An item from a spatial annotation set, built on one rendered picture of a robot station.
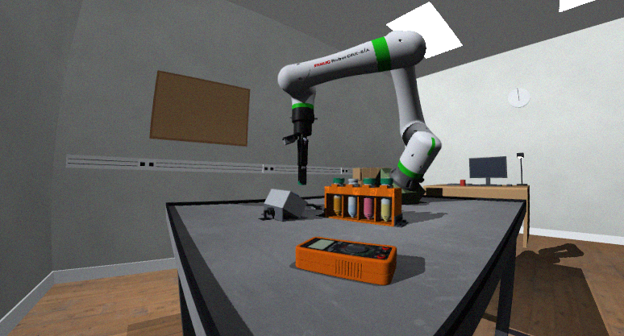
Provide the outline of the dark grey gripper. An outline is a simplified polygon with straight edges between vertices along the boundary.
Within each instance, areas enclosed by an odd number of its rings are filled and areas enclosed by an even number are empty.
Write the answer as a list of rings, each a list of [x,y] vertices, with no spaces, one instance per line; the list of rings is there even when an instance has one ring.
[[[312,135],[311,122],[295,122],[293,124],[293,134],[299,136],[297,141],[297,165],[298,165],[298,181],[306,183],[306,165],[308,159],[308,142],[306,136]],[[298,154],[299,153],[299,154]]]

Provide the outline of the orange digital multimeter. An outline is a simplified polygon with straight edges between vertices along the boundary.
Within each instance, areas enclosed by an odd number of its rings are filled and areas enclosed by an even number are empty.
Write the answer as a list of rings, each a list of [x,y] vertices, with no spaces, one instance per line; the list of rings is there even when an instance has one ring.
[[[396,263],[390,245],[313,237],[296,246],[297,268],[370,284],[390,284]]]

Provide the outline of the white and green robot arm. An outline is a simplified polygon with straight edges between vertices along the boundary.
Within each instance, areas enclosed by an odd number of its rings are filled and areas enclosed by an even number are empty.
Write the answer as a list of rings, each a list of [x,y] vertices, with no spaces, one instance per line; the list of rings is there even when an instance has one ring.
[[[315,85],[390,70],[406,149],[389,176],[399,187],[414,191],[442,147],[425,124],[418,95],[415,65],[425,55],[426,41],[419,33],[396,30],[333,55],[287,65],[278,74],[278,84],[292,97],[292,123],[314,123],[318,120],[314,116]]]

